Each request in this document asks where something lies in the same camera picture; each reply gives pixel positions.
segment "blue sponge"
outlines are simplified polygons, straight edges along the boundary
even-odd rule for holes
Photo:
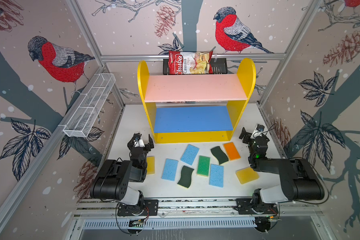
[[[223,187],[224,167],[211,164],[211,175],[209,177],[209,185]]]
[[[162,179],[174,181],[176,176],[177,164],[179,161],[173,159],[166,159]]]
[[[185,162],[186,164],[189,164],[192,166],[193,161],[195,160],[195,157],[197,153],[199,152],[199,148],[192,146],[191,144],[188,144],[187,149],[183,153],[183,156],[181,157],[181,161]]]

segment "bird head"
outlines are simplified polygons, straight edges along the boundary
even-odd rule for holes
[[[41,48],[47,42],[48,41],[41,36],[35,36],[29,41],[28,51],[29,51],[29,55],[33,61],[36,59],[39,61],[44,60],[43,52],[42,52]]]
[[[236,15],[235,9],[233,7],[223,7],[217,11],[213,19],[221,23],[221,21],[230,14]]]

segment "white wire mesh basket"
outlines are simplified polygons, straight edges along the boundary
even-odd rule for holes
[[[99,74],[63,130],[68,137],[88,136],[115,82],[113,74]]]

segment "black basket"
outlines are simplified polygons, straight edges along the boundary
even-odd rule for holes
[[[227,74],[228,73],[226,58],[211,58],[210,64],[212,67],[213,74]],[[168,66],[167,59],[163,59],[163,75],[169,75],[169,66]]]

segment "black mounting plate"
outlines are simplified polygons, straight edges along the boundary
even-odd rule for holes
[[[150,216],[157,216],[158,209],[158,200],[156,199],[148,199],[144,200],[144,206],[148,207]],[[118,217],[127,217],[127,216],[135,216],[132,214],[131,210],[136,210],[136,206],[131,205],[119,205],[119,209],[117,210]],[[139,216],[147,216],[147,210],[143,210],[143,212]]]
[[[252,204],[251,204],[252,198],[240,198],[236,199],[236,210],[239,212],[239,215],[248,215],[248,214],[256,214],[252,210]],[[274,210],[275,213],[278,214],[279,210],[277,209],[277,205],[275,204],[265,204],[260,203],[256,206],[255,211],[262,212],[262,214],[269,214],[269,215],[275,215],[274,212],[272,212],[270,209]]]

